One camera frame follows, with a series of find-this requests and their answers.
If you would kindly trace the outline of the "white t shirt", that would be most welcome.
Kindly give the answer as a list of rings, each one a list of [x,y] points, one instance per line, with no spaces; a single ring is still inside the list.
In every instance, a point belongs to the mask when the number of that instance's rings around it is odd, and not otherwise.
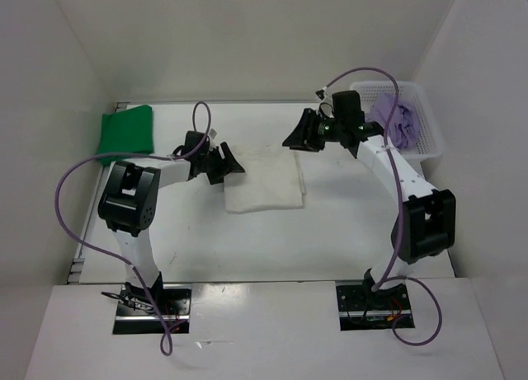
[[[296,152],[276,146],[237,146],[233,155],[243,173],[224,178],[227,213],[246,214],[304,207],[306,188]]]

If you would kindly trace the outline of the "lavender t shirt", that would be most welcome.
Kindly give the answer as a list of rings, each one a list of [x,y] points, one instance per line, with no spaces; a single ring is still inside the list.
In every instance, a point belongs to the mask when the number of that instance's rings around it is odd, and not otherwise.
[[[365,116],[367,122],[376,122],[385,128],[395,95],[381,93]],[[397,149],[414,148],[420,134],[420,124],[416,108],[408,101],[399,99],[389,124],[388,136]]]

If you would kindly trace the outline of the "green t shirt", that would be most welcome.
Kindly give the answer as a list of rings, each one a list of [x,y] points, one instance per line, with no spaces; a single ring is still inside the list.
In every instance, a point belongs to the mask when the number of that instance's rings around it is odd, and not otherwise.
[[[101,118],[101,137],[97,154],[130,152],[152,154],[153,109],[142,105]]]

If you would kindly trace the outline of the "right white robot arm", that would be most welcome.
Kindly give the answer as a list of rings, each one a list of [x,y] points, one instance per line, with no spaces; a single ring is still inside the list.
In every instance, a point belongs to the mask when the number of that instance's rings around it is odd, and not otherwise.
[[[382,127],[359,115],[327,117],[307,108],[282,145],[320,152],[326,143],[340,143],[377,177],[398,206],[389,237],[389,258],[365,272],[361,290],[368,307],[383,307],[390,300],[390,290],[405,280],[411,265],[454,245],[455,196],[416,173],[384,136]]]

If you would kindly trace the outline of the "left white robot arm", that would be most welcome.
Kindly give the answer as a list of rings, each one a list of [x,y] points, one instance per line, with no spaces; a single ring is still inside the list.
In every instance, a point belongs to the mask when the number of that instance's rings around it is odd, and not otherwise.
[[[163,308],[167,293],[161,270],[153,258],[149,228],[156,215],[158,192],[169,185],[188,182],[204,173],[211,185],[229,174],[243,174],[226,142],[205,141],[195,152],[189,144],[173,152],[182,161],[161,161],[141,166],[118,161],[111,167],[99,205],[98,216],[112,231],[126,260],[125,298],[148,314]]]

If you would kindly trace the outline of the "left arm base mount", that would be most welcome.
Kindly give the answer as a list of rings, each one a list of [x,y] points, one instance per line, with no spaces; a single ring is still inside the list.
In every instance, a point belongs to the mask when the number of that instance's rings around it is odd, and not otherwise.
[[[191,286],[166,285],[158,308],[173,335],[188,334],[191,316]],[[119,293],[102,292],[116,300],[113,335],[162,335],[163,326],[151,303],[145,298],[133,298],[123,285]]]

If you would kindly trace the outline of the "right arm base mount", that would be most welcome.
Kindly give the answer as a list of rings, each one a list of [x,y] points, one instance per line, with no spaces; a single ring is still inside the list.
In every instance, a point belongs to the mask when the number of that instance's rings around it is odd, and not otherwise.
[[[387,297],[368,298],[361,281],[336,282],[341,331],[414,328],[412,308],[405,285],[400,284]]]

